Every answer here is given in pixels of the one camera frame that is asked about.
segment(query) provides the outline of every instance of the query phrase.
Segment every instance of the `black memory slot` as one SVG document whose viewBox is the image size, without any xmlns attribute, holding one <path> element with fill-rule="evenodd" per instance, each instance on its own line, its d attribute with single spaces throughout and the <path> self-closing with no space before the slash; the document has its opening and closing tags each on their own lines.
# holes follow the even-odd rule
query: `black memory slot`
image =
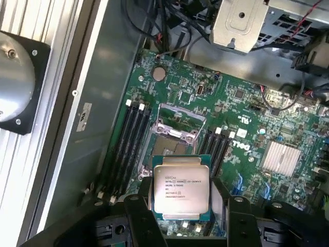
<svg viewBox="0 0 329 247">
<path fill-rule="evenodd" d="M 211 148 L 213 147 L 215 140 L 216 140 L 216 136 L 213 133 L 210 134 L 209 141 L 206 144 L 204 154 L 210 154 Z"/>
<path fill-rule="evenodd" d="M 118 153 L 118 148 L 119 148 L 119 145 L 120 145 L 120 142 L 123 140 L 123 136 L 124 136 L 124 131 L 126 129 L 126 125 L 129 124 L 129 115 L 130 115 L 130 112 L 132 111 L 132 107 L 128 107 L 125 114 L 124 114 L 124 121 L 123 121 L 123 126 L 121 128 L 121 132 L 120 132 L 120 136 L 119 136 L 119 139 L 115 145 L 115 148 L 113 150 L 113 154 L 115 153 Z M 113 160 L 114 158 L 112 158 L 111 160 L 111 164 L 110 164 L 110 170 L 109 170 L 109 173 L 108 173 L 108 182 L 107 182 L 107 186 L 109 186 L 109 182 L 113 180 L 114 178 L 114 170 L 115 170 L 115 166 L 114 166 L 114 163 L 113 163 Z"/>
<path fill-rule="evenodd" d="M 200 148 L 200 154 L 205 154 L 205 149 L 206 149 L 207 143 L 209 141 L 210 134 L 211 134 L 211 131 L 207 131 L 205 138 L 204 138 L 204 142 L 202 143 L 202 146 Z"/>
<path fill-rule="evenodd" d="M 112 169 L 110 171 L 109 174 L 109 179 L 107 182 L 107 191 L 113 190 L 114 187 L 114 180 L 115 177 L 120 169 L 120 164 L 118 163 L 118 160 L 120 159 L 120 156 L 123 155 L 123 152 L 125 150 L 126 147 L 126 142 L 127 142 L 127 136 L 131 131 L 131 125 L 134 119 L 134 115 L 136 114 L 136 108 L 135 107 L 130 107 L 128 109 L 128 112 L 126 114 L 126 118 L 124 120 L 122 129 L 121 129 L 121 133 L 120 133 L 120 137 L 118 139 L 118 142 L 116 144 L 116 148 L 113 154 L 116 154 L 115 157 L 113 157 L 112 161 L 111 161 L 111 166 Z"/>
<path fill-rule="evenodd" d="M 116 191 L 118 186 L 120 186 L 120 184 L 122 183 L 124 172 L 126 170 L 126 166 L 127 166 L 129 157 L 131 155 L 131 150 L 132 150 L 134 142 L 136 140 L 137 129 L 141 123 L 142 117 L 143 117 L 143 112 L 141 112 L 141 111 L 137 111 L 137 113 L 134 114 L 134 120 L 129 129 L 129 135 L 125 141 L 124 147 L 122 148 L 123 152 L 117 160 L 117 163 L 119 164 L 119 166 L 118 166 L 119 170 L 116 173 L 116 179 L 115 179 L 114 185 L 111 186 L 111 189 L 108 190 L 108 193 L 110 195 L 112 195 Z"/>
<path fill-rule="evenodd" d="M 210 172 L 211 178 L 218 176 L 218 173 L 222 167 L 222 162 L 223 162 L 223 159 L 224 159 L 224 156 L 225 156 L 225 153 L 227 151 L 229 144 L 230 144 L 230 139 L 228 139 L 228 138 L 225 138 L 222 141 L 222 144 L 216 154 L 216 159 L 214 161 L 214 164 L 211 167 L 211 172 Z"/>
<path fill-rule="evenodd" d="M 123 194 L 126 193 L 130 178 L 132 176 L 132 172 L 135 169 L 136 159 L 137 159 L 137 156 L 138 156 L 138 150 L 140 148 L 145 130 L 148 126 L 149 119 L 150 119 L 150 113 L 146 112 L 143 115 L 143 119 L 142 119 L 141 124 L 139 126 L 139 129 L 137 131 L 136 143 L 133 146 L 131 156 L 129 158 L 129 161 L 128 161 L 128 164 L 127 164 L 127 167 L 126 167 L 126 172 L 125 172 L 124 177 L 123 177 L 123 183 L 120 184 L 120 188 L 119 188 L 118 194 L 117 194 L 118 197 L 120 195 L 123 195 Z"/>
<path fill-rule="evenodd" d="M 210 155 L 211 155 L 211 167 L 214 166 L 216 154 L 218 153 L 221 144 L 223 142 L 223 138 L 221 136 L 216 137 L 216 141 L 214 142 L 213 148 L 211 149 Z"/>
</svg>

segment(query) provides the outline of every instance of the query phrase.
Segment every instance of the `label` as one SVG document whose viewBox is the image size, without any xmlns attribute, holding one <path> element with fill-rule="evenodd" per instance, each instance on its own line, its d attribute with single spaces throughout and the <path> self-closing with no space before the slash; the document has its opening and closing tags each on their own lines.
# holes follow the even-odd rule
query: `label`
<svg viewBox="0 0 329 247">
<path fill-rule="evenodd" d="M 241 149 L 244 149 L 246 151 L 250 150 L 250 145 L 248 145 L 248 144 L 240 143 L 236 140 L 233 140 L 232 143 L 233 143 L 234 147 L 241 148 Z"/>
<path fill-rule="evenodd" d="M 248 125 L 251 122 L 251 119 L 248 118 L 248 116 L 238 116 L 238 119 L 240 119 L 240 121 L 242 123 L 244 123 L 245 125 Z"/>
<path fill-rule="evenodd" d="M 247 131 L 246 130 L 244 130 L 244 129 L 238 129 L 237 130 L 237 133 L 236 133 L 236 136 L 239 136 L 239 137 L 242 137 L 242 138 L 246 138 L 246 136 L 247 136 Z"/>
<path fill-rule="evenodd" d="M 92 103 L 85 103 L 84 104 L 82 113 L 80 115 L 80 120 L 79 120 L 79 123 L 78 123 L 77 132 L 81 132 L 81 131 L 85 130 L 86 125 L 87 125 L 87 121 L 88 121 L 88 118 L 89 118 L 89 113 L 90 113 L 90 110 L 92 108 L 92 105 L 93 105 Z"/>
</svg>

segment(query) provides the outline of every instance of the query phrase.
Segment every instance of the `red wire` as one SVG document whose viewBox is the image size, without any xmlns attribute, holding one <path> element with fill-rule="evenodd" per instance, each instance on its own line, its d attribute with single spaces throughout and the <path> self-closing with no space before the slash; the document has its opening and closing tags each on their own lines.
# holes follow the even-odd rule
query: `red wire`
<svg viewBox="0 0 329 247">
<path fill-rule="evenodd" d="M 319 5 L 319 3 L 321 3 L 323 0 L 318 0 L 315 4 L 313 4 L 313 6 L 309 9 L 309 11 L 306 13 L 306 15 L 304 15 L 304 17 L 297 23 L 297 27 L 295 29 L 295 31 L 293 32 L 293 34 L 286 39 L 286 41 L 291 40 L 300 30 L 300 27 L 302 26 L 303 22 L 306 20 L 306 17 L 312 13 L 312 11 Z"/>
</svg>

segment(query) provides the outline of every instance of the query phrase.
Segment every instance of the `gray side panel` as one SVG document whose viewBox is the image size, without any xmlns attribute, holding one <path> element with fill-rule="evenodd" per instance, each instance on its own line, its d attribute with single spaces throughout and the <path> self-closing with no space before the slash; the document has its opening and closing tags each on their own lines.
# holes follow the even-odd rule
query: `gray side panel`
<svg viewBox="0 0 329 247">
<path fill-rule="evenodd" d="M 132 9 L 130 15 L 136 17 L 135 23 L 141 26 L 144 19 L 138 18 L 140 13 L 134 11 Z M 75 115 L 73 123 L 69 122 L 66 128 L 68 130 L 71 124 L 71 133 L 53 196 L 51 191 L 48 194 L 47 200 L 51 201 L 49 212 L 45 206 L 39 230 L 42 229 L 42 224 L 45 224 L 45 218 L 48 226 L 73 209 L 81 192 L 100 171 L 139 38 L 139 35 L 126 25 L 121 14 L 120 1 L 109 0 L 83 91 L 79 95 L 78 108 L 74 112 L 73 105 L 70 113 Z M 81 115 L 86 113 L 85 103 L 92 105 L 88 120 L 82 128 L 79 122 Z M 65 148 L 65 137 L 62 148 Z"/>
</svg>

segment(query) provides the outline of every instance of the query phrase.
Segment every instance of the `capacitor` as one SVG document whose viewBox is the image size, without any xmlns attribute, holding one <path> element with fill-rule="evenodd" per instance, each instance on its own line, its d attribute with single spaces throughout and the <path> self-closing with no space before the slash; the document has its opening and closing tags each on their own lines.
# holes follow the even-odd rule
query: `capacitor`
<svg viewBox="0 0 329 247">
<path fill-rule="evenodd" d="M 308 107 L 298 107 L 297 112 L 308 112 Z"/>
</svg>

